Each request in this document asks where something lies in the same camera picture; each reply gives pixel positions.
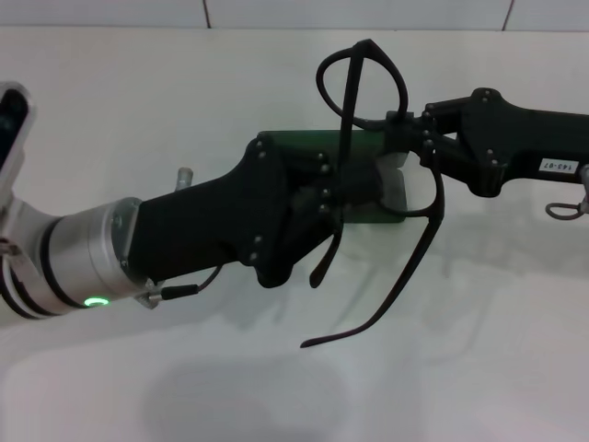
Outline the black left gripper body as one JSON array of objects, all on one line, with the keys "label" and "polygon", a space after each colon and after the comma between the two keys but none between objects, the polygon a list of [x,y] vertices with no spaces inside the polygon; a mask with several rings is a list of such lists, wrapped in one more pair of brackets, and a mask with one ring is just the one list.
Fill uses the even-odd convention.
[{"label": "black left gripper body", "polygon": [[131,271],[161,282],[240,262],[265,288],[331,234],[331,216],[312,197],[294,201],[291,159],[269,137],[252,140],[224,176],[139,205],[128,252]]}]

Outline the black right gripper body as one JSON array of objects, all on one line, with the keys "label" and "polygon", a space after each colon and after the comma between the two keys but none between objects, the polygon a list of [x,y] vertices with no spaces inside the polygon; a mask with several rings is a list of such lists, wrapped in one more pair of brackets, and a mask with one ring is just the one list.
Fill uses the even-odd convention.
[{"label": "black right gripper body", "polygon": [[477,196],[510,180],[579,183],[588,164],[586,115],[520,108],[495,89],[473,91],[455,133],[460,164],[441,171]]}]

